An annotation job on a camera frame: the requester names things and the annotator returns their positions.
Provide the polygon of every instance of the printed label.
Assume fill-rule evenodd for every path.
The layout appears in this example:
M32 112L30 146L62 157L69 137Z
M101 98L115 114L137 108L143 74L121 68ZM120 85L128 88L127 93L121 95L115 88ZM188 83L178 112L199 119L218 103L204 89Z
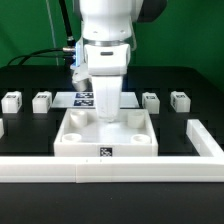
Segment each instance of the printed label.
M91 107L91 106L93 106L93 100L75 100L74 106L76 106L76 107Z
M112 147L100 147L100 156L101 157L112 157L113 148Z
M185 98L184 95L176 95L177 98Z
M76 98L79 99L93 98L93 93L76 93Z
M16 98L16 95L8 95L6 98Z

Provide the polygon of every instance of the green background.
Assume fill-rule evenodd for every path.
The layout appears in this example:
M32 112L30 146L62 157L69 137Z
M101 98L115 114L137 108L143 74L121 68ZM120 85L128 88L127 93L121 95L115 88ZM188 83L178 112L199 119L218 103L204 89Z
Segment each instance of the green background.
M57 47L66 45L58 0L49 0ZM74 36L80 21L69 8ZM197 69L224 91L224 1L169 0L153 23L134 25L138 49L131 66L187 66ZM0 67L19 55L53 47L45 0L1 0ZM56 64L32 59L27 64Z

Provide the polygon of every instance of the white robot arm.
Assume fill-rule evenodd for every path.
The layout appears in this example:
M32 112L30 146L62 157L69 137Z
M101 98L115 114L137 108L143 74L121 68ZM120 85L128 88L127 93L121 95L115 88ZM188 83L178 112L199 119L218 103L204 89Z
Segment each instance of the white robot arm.
M99 118L113 121L119 112L134 33L144 0L79 0L82 38L76 45L73 84L91 78Z

